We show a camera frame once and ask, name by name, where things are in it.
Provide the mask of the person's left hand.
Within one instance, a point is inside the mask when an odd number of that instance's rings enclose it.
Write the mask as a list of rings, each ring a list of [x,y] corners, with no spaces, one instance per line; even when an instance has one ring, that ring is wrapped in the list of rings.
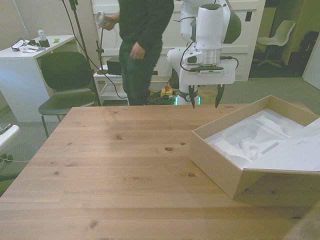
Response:
[[[146,50],[136,42],[130,52],[130,57],[133,60],[142,60],[145,57]]]

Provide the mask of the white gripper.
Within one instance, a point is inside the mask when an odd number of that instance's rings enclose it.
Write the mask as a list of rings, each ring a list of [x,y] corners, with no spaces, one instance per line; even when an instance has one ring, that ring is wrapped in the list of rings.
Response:
[[[183,64],[179,73],[179,83],[188,86],[188,93],[193,109],[198,88],[195,85],[218,85],[215,108],[223,97],[225,85],[233,84],[236,78],[237,61],[222,60],[218,65]]]

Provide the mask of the person's right hand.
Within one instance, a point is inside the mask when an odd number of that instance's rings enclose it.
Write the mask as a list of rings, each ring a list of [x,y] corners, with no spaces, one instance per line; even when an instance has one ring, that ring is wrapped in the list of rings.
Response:
[[[110,31],[114,28],[115,24],[117,24],[120,21],[120,12],[118,11],[112,16],[106,15],[104,19],[106,20],[106,24],[104,25],[103,28],[105,30]]]

